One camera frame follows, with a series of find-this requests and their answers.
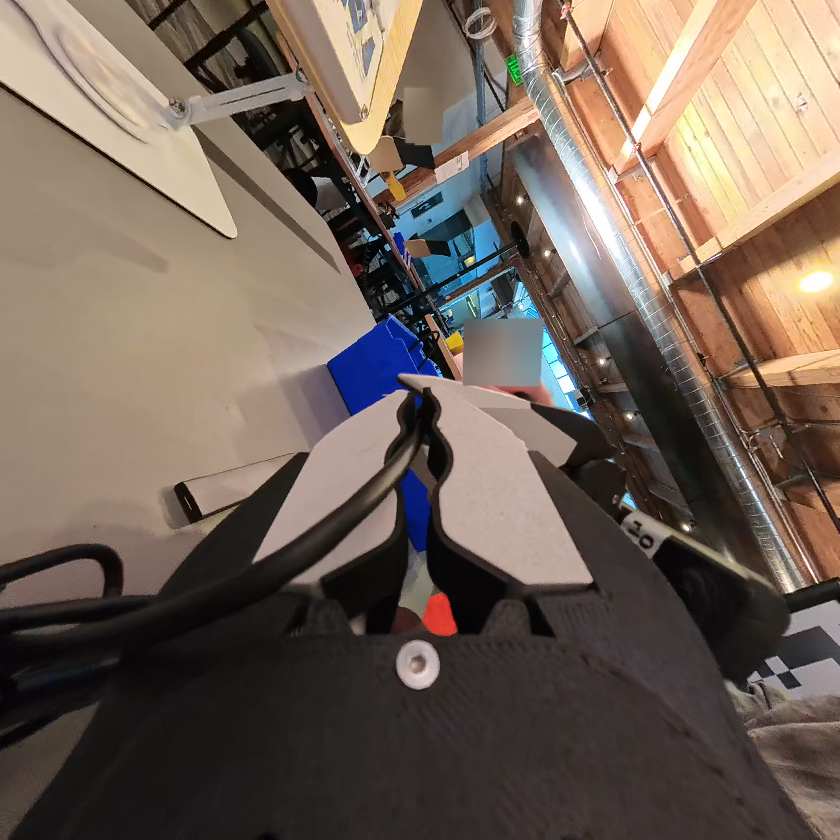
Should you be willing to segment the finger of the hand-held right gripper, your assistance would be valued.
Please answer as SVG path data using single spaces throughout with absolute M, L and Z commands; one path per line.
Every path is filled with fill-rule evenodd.
M 508 392 L 473 385 L 463 385 L 460 381 L 445 377 L 425 374 L 399 374 L 399 383 L 408 391 L 421 396 L 430 390 L 435 396 L 456 396 L 470 405 L 482 410 L 531 410 L 546 407 L 533 400 L 516 396 Z
M 563 468 L 571 462 L 577 442 L 537 413 L 532 403 L 524 407 L 484 406 L 481 410 L 511 430 L 527 450 L 539 452 L 554 467 Z

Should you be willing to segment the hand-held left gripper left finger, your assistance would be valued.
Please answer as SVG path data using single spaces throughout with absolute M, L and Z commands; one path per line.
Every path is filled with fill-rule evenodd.
M 396 391 L 316 444 L 260 544 L 251 601 L 283 590 L 339 603 L 388 634 L 409 560 L 399 484 L 417 451 L 415 397 Z

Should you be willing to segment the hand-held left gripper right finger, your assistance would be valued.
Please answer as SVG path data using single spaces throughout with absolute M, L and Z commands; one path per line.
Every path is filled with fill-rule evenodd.
M 538 466 L 511 430 L 456 396 L 423 394 L 434 478 L 427 567 L 460 634 L 481 632 L 501 601 L 585 592 L 594 576 Z

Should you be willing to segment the blue plastic bin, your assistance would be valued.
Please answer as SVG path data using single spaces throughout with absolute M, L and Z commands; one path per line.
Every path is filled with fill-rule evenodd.
M 328 367 L 351 415 L 402 390 L 397 380 L 401 374 L 442 375 L 421 340 L 393 316 L 333 357 Z M 402 494 L 408 537 L 414 549 L 424 553 L 431 504 L 426 487 L 412 470 L 402 481 Z

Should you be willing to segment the slim dark usb hub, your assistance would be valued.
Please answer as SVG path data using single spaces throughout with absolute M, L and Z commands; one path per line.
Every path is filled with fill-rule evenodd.
M 169 525 L 181 529 L 237 506 L 299 455 L 308 453 L 291 452 L 176 482 L 161 497 Z

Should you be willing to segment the white sign board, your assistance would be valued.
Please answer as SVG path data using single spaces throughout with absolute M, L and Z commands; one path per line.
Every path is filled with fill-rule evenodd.
M 831 600 L 791 615 L 775 651 L 749 677 L 796 700 L 839 695 L 839 604 Z

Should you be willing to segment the orange traffic cone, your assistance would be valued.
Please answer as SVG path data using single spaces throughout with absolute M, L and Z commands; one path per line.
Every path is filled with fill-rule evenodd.
M 449 599 L 445 593 L 432 594 L 423 614 L 423 624 L 433 635 L 450 637 L 458 633 Z

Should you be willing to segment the black floor lamp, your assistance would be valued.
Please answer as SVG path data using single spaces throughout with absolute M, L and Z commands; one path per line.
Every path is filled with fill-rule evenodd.
M 462 280 L 465 280 L 468 277 L 478 279 L 481 276 L 480 271 L 486 267 L 496 266 L 511 258 L 528 258 L 530 256 L 530 245 L 526 234 L 523 232 L 522 227 L 518 223 L 511 223 L 510 235 L 510 242 L 506 245 L 491 252 L 488 256 L 482 259 L 475 260 L 471 266 L 465 266 L 454 275 L 444 280 L 435 282 L 426 289 L 425 295 L 437 298 L 441 293 L 443 293 L 443 291 L 446 290 L 447 287 L 450 287 L 455 283 L 458 283 L 458 289 L 460 289 L 465 285 L 465 283 L 461 282 Z

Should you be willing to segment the long wooden workbench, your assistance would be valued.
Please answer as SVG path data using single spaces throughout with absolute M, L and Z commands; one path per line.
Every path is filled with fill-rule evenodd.
M 312 163 L 310 173 L 312 175 L 320 173 L 322 177 L 336 176 L 337 188 L 342 193 L 347 193 L 347 200 L 352 209 L 360 210 L 363 221 L 372 224 L 374 231 L 382 236 L 390 249 L 393 267 L 406 279 L 408 287 L 406 294 L 419 295 L 419 302 L 414 304 L 414 307 L 416 310 L 423 309 L 421 320 L 430 325 L 431 330 L 440 332 L 437 340 L 437 354 L 443 361 L 442 371 L 446 376 L 461 381 L 462 374 L 455 362 L 455 357 L 445 344 L 443 317 L 436 309 L 432 298 L 426 293 L 416 270 L 403 257 L 403 252 L 398 248 L 392 231 L 382 221 L 381 208 L 366 191 L 355 170 L 351 153 L 344 148 L 335 125 L 325 112 L 315 91 L 307 89 L 303 101 L 311 114 L 304 119 L 308 126 L 307 133 L 312 136 L 310 144 L 314 149 L 312 157 L 307 161 L 308 164 Z

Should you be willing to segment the silver air duct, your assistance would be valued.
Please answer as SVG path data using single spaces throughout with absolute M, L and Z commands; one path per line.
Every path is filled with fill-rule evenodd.
M 626 220 L 595 157 L 581 147 L 560 84 L 546 62 L 541 2 L 513 4 L 522 85 L 547 134 L 519 155 L 538 196 L 560 191 L 547 228 L 584 302 L 606 319 L 601 337 L 675 475 L 702 533 L 732 559 L 769 573 L 782 592 L 816 581 L 800 541 L 690 346 L 676 310 L 639 263 Z

